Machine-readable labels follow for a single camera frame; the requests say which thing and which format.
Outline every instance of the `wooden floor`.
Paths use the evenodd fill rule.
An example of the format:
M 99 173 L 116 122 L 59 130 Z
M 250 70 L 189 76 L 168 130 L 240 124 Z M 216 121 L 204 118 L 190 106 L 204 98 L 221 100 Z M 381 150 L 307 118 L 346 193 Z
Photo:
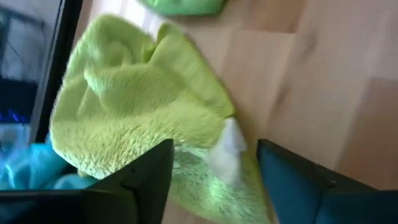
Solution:
M 107 11 L 142 22 L 133 1 L 120 1 Z M 150 14 L 142 26 L 155 35 L 165 20 L 225 84 L 252 152 L 268 138 L 375 188 L 398 188 L 397 1 L 230 0 L 218 17 Z M 169 202 L 169 223 L 209 222 Z

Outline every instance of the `black frame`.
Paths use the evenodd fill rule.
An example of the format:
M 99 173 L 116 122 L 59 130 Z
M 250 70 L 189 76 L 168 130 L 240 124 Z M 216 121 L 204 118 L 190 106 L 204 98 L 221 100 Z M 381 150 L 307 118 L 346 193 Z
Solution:
M 72 50 L 82 5 L 83 0 L 60 3 L 47 69 L 39 83 L 32 113 L 30 142 L 44 142 L 49 131 L 50 115 Z

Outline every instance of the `lime green cloth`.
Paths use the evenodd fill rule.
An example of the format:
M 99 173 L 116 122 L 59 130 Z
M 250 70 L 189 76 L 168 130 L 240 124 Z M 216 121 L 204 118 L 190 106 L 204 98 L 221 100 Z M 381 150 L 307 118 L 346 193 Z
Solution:
M 217 14 L 225 0 L 141 0 L 159 14 L 176 15 L 204 15 Z
M 154 42 L 120 18 L 102 16 L 70 57 L 50 133 L 60 156 L 97 179 L 175 139 L 176 202 L 221 223 L 267 223 L 253 164 L 244 163 L 243 186 L 232 189 L 203 159 L 233 113 L 213 72 L 177 29 L 163 25 Z

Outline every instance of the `blue fabric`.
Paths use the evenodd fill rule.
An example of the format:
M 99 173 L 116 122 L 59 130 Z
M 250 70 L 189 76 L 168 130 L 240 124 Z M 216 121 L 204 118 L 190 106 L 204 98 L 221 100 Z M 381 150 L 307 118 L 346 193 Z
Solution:
M 32 144 L 27 149 L 13 149 L 0 163 L 0 190 L 71 190 L 85 189 L 97 180 L 77 174 L 62 175 L 68 163 L 58 156 L 51 142 Z M 32 203 L 0 205 L 0 223 L 12 221 Z

